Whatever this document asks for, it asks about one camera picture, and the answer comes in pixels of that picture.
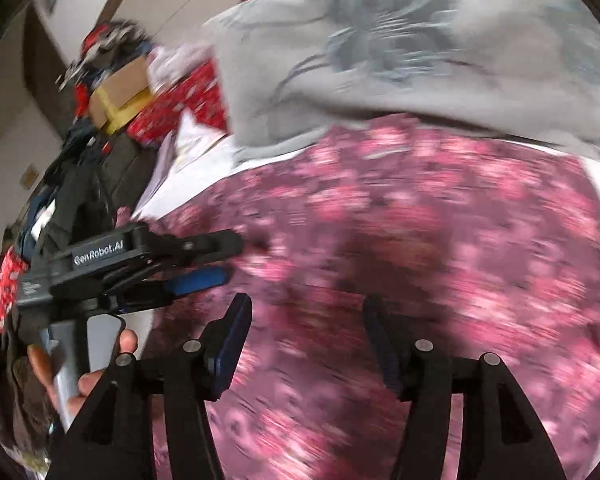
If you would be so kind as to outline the person's left hand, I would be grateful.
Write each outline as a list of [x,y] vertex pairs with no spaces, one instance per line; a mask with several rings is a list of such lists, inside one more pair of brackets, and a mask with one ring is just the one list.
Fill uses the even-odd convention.
[[[119,350],[121,353],[134,353],[138,347],[137,334],[126,328],[122,330],[119,336]],[[45,388],[47,396],[50,398],[53,407],[59,411],[59,401],[56,388],[54,386],[54,374],[52,370],[52,359],[37,344],[29,344],[27,348],[28,359],[31,364],[34,376]],[[105,370],[95,370],[94,372],[84,374],[78,380],[79,393],[65,403],[65,408],[71,415],[79,413],[86,398],[95,388],[99,379]]]

